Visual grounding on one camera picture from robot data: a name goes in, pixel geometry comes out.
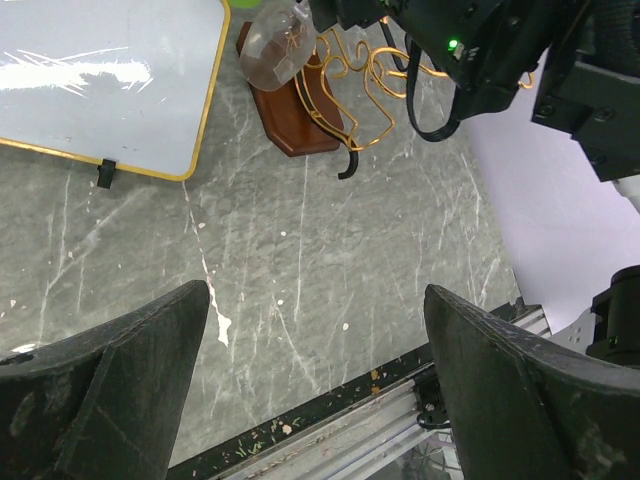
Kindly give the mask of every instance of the white paint speck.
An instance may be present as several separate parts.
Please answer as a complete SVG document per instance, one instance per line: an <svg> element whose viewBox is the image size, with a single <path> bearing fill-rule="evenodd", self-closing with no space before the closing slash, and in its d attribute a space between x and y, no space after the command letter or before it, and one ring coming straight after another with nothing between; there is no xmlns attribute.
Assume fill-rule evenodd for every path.
<svg viewBox="0 0 640 480"><path fill-rule="evenodd" d="M225 347L229 347L229 327L231 326L231 320L222 315L218 314L218 341L224 343Z"/></svg>
<svg viewBox="0 0 640 480"><path fill-rule="evenodd" d="M16 353L27 353L27 352L30 352L31 350L33 350L34 348L36 348L36 344L35 343L27 343L26 345L22 345L20 347L16 347L11 351L12 352L16 352Z"/></svg>

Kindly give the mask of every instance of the marble surface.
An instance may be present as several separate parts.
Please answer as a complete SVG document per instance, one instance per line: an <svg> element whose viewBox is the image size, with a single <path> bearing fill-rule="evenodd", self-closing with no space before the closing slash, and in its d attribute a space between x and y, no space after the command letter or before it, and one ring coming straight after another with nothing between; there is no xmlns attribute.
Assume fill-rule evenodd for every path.
<svg viewBox="0 0 640 480"><path fill-rule="evenodd" d="M517 295L464 131L425 143L390 101L399 126L346 181L343 149L291 159L266 139L234 51L253 15L234 11L188 181L120 173L103 190L91 165L0 147L0 351L208 280L214 301L172 463L424 343L428 283L487 309ZM365 35L382 42L374 26L349 44ZM361 81L332 87L367 118L365 134L381 128ZM443 122L451 93L424 79L425 129Z"/></svg>

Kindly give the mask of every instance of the yellow whiteboard frame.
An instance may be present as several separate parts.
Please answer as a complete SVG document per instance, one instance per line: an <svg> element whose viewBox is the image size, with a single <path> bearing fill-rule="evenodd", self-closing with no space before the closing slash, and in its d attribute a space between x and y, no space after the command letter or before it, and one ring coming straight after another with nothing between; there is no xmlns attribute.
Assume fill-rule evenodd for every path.
<svg viewBox="0 0 640 480"><path fill-rule="evenodd" d="M164 180L171 180L174 182L182 182L188 179L196 170L198 163L198 157L200 156L200 148L202 147L202 140L204 138L204 130L207 124L207 118L209 117L209 111L211 110L211 102L213 100L213 92L215 90L216 79L218 77L218 70L220 69L220 62L222 61L222 52L224 51L224 45L227 41L227 34L229 33L229 25L231 24L231 7L228 0L219 0L224 7L224 22L222 25L222 31L220 32L220 40L218 41L218 49L216 51L216 58L213 63L213 69L211 71L211 78L209 80L209 87L207 88L207 96L204 102L204 108L202 109L202 116L200 118L200 126L198 127L198 136L196 137L196 144L193 149L193 156L191 157L191 165L189 170L184 175L168 175L166 173L160 173L153 170L147 170L146 168L131 167L127 165L119 166L116 164L117 170L125 172L138 173L140 175L147 175L149 177L162 178ZM24 150L31 150L38 153L46 153L48 155L54 155L56 157L68 158L71 160L79 160L85 163L91 163L93 165L102 165L102 158L87 157L85 155L79 155L77 153L65 152L63 150L56 150L54 148L41 147L39 145L32 145L29 143L17 142L8 138L0 137L0 144L8 145L10 147L21 148Z"/></svg>

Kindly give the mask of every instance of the transparent plastic bottle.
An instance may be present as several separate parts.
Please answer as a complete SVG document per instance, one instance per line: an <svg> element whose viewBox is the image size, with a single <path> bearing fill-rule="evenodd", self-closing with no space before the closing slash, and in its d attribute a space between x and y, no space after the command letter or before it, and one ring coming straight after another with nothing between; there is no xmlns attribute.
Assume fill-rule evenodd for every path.
<svg viewBox="0 0 640 480"><path fill-rule="evenodd" d="M277 90L309 61L317 35L307 0L269 2L249 29L240 69L259 90Z"/></svg>

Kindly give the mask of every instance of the screw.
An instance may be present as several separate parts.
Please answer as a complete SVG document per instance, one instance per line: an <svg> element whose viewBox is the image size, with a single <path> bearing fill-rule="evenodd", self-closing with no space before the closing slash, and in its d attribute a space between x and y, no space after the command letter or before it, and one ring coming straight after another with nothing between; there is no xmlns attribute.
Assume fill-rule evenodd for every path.
<svg viewBox="0 0 640 480"><path fill-rule="evenodd" d="M549 105L548 103L543 103L538 107L538 115L541 117L550 117L555 113L556 109L553 108L553 105Z"/></svg>
<svg viewBox="0 0 640 480"><path fill-rule="evenodd" d="M615 116L616 116L616 111L613 108L604 107L596 112L594 118L597 122L608 122Z"/></svg>
<svg viewBox="0 0 640 480"><path fill-rule="evenodd" d="M472 3L471 6L465 12L464 18L466 20L469 20L476 13L477 9L478 9L478 5L476 5L475 3Z"/></svg>
<svg viewBox="0 0 640 480"><path fill-rule="evenodd" d="M596 155L591 160L589 160L589 163L591 163L591 165L593 165L594 167L597 167L598 165L607 163L607 157L605 155Z"/></svg>

